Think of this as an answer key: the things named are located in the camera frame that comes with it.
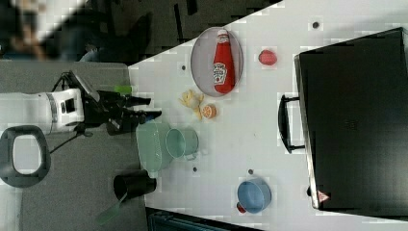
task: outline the small orange object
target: small orange object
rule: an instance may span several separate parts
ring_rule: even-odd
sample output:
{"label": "small orange object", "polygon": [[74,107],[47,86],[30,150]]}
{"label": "small orange object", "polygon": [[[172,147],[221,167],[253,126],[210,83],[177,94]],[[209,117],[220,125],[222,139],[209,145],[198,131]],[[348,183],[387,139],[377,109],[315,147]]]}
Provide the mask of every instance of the small orange object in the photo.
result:
{"label": "small orange object", "polygon": [[208,104],[206,105],[203,110],[202,110],[202,114],[204,115],[204,117],[206,118],[212,118],[215,117],[217,115],[217,109],[216,106],[214,106],[213,104]]}

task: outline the ketchup bottle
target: ketchup bottle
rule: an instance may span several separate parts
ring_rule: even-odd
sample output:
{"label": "ketchup bottle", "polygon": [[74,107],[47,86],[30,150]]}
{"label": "ketchup bottle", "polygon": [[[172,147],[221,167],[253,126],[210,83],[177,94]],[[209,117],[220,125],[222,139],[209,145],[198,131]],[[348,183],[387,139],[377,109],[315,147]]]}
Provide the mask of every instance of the ketchup bottle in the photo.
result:
{"label": "ketchup bottle", "polygon": [[235,68],[231,54],[231,43],[226,30],[219,30],[217,34],[213,75],[216,91],[225,94],[234,88]]}

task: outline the white plate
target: white plate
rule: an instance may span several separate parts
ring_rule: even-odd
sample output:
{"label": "white plate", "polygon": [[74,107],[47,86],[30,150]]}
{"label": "white plate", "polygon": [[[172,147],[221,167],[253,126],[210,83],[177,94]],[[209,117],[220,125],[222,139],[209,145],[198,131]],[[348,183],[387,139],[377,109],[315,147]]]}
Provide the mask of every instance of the white plate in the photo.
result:
{"label": "white plate", "polygon": [[[191,74],[194,82],[203,93],[212,97],[220,97],[214,88],[213,63],[217,48],[217,33],[222,27],[212,27],[204,31],[197,39],[191,52]],[[235,86],[242,74],[242,50],[237,38],[228,32],[231,42],[232,58],[235,68]]]}

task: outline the small red object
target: small red object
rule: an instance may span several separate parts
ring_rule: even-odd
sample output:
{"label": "small red object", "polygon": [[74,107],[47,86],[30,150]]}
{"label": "small red object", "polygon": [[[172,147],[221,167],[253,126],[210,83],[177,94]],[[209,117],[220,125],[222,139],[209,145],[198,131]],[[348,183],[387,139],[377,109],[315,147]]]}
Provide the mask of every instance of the small red object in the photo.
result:
{"label": "small red object", "polygon": [[228,32],[219,30],[217,34],[217,50],[214,56],[214,87],[220,93],[228,93],[235,86],[235,68],[231,53]]}
{"label": "small red object", "polygon": [[242,213],[242,214],[246,213],[246,210],[245,210],[244,207],[240,204],[240,202],[237,203],[237,209],[238,209],[238,211],[240,211],[240,213]]}
{"label": "small red object", "polygon": [[278,61],[275,53],[269,50],[263,50],[261,54],[259,55],[258,59],[259,59],[259,62],[261,62],[261,64],[265,64],[265,65],[273,65],[273,64],[276,64],[276,62]]}

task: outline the briefcase handle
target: briefcase handle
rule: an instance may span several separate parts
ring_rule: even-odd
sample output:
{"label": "briefcase handle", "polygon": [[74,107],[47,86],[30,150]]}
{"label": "briefcase handle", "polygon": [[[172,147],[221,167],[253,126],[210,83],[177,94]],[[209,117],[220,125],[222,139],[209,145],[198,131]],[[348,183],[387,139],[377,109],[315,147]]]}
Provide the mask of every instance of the briefcase handle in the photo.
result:
{"label": "briefcase handle", "polygon": [[279,104],[279,111],[278,111],[278,126],[279,126],[279,133],[282,139],[283,144],[285,144],[286,149],[289,153],[292,153],[293,150],[305,148],[305,145],[294,146],[291,142],[291,128],[289,125],[289,117],[288,117],[288,108],[286,106],[287,103],[292,101],[299,100],[299,97],[289,98],[286,97],[285,94],[282,95],[281,101]]}

